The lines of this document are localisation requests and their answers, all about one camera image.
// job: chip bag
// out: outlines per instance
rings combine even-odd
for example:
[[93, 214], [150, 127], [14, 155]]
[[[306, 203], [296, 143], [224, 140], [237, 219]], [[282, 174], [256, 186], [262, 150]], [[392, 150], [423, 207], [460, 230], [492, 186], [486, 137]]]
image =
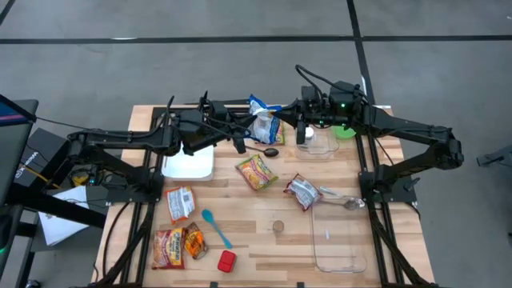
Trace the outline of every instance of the chip bag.
[[195, 209], [194, 194], [189, 186], [178, 187], [166, 191], [167, 205], [170, 213], [170, 223], [186, 220]]
[[192, 222], [186, 228], [185, 249], [192, 255], [194, 260], [202, 258], [208, 251], [205, 237], [195, 222]]
[[259, 154], [256, 154], [235, 167], [244, 177], [247, 184], [254, 190], [267, 188], [272, 182], [278, 180], [270, 169], [263, 163]]
[[263, 144], [274, 144], [276, 142], [276, 135], [281, 122], [270, 112], [280, 109], [280, 106], [267, 106], [255, 96], [249, 96], [249, 113], [257, 116], [249, 126], [250, 137], [253, 140]]
[[320, 191], [299, 174], [295, 175], [292, 181], [288, 183], [284, 192], [295, 195], [303, 211], [308, 210], [313, 203], [323, 196]]

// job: blue spoon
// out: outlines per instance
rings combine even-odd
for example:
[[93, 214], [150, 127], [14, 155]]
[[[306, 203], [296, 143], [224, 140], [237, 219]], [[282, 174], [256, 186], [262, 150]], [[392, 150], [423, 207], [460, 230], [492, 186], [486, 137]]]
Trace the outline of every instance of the blue spoon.
[[224, 245], [226, 245], [226, 248], [227, 249], [233, 248], [233, 245], [231, 245], [230, 240], [228, 240], [224, 236], [224, 234], [221, 232], [221, 230], [217, 227], [217, 224], [215, 224], [214, 215], [211, 213], [211, 211], [208, 209], [204, 209], [201, 212], [201, 215], [202, 215], [202, 218], [205, 219], [206, 222], [211, 224], [214, 227], [215, 231], [217, 231], [217, 233], [221, 236], [222, 240], [224, 241]]

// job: black box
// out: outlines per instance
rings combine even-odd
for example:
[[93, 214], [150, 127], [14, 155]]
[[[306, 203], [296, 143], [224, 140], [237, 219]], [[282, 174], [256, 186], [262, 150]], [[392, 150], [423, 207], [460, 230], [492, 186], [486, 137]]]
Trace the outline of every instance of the black box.
[[[69, 145], [66, 139], [38, 128], [26, 142], [20, 162], [60, 185], [73, 168], [73, 165], [66, 160]], [[14, 182], [37, 192], [46, 187], [44, 180], [23, 166], [16, 171]]]

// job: snack bag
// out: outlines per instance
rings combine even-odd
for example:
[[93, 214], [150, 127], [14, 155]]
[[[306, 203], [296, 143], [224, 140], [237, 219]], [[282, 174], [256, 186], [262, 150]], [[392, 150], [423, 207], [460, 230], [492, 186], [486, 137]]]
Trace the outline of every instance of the snack bag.
[[267, 106], [255, 96], [249, 96], [249, 113], [258, 117], [249, 126], [250, 137], [263, 144], [274, 144], [281, 122], [270, 111], [280, 110], [280, 106]]
[[247, 184], [254, 190], [267, 188], [268, 185], [278, 179], [270, 169], [263, 163], [259, 154], [256, 154], [235, 167], [242, 173]]
[[166, 191], [167, 205], [170, 213], [170, 223], [186, 220], [195, 209], [194, 194], [189, 186], [178, 187]]
[[283, 192], [295, 195], [303, 211], [308, 210], [313, 203], [323, 196], [322, 193], [299, 174], [295, 175]]
[[195, 260], [202, 258], [208, 251], [205, 238], [195, 222], [192, 222], [186, 228], [185, 249], [189, 251]]
[[185, 269], [184, 240], [183, 228], [155, 231], [151, 269]]
[[283, 120], [279, 121], [278, 132], [275, 135], [275, 142], [272, 145], [285, 145], [285, 123]]

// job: red block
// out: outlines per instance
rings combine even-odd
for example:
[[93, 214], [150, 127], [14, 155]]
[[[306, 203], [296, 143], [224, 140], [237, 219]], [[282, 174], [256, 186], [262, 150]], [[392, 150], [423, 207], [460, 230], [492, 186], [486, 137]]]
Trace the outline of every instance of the red block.
[[217, 269], [222, 272], [229, 273], [233, 270], [234, 262], [237, 260], [237, 255], [228, 250], [224, 250], [221, 255], [221, 260], [218, 262]]

